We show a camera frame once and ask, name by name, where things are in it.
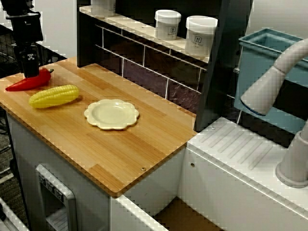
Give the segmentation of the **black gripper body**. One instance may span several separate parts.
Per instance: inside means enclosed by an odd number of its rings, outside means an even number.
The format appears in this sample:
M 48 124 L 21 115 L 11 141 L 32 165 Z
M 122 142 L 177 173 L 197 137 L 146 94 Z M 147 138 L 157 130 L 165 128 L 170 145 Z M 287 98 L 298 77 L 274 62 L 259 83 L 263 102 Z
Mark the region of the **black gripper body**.
M 37 47 L 34 44 L 13 44 L 16 60 L 21 62 L 34 62 L 37 60 Z

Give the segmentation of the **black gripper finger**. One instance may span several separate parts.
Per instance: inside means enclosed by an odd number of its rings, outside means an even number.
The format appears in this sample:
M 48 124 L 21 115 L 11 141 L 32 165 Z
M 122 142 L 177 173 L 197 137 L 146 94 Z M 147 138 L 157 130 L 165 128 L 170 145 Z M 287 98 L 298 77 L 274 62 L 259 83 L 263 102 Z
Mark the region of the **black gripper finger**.
M 35 49 L 21 52 L 21 64 L 25 77 L 37 77 L 39 75 L 39 61 Z

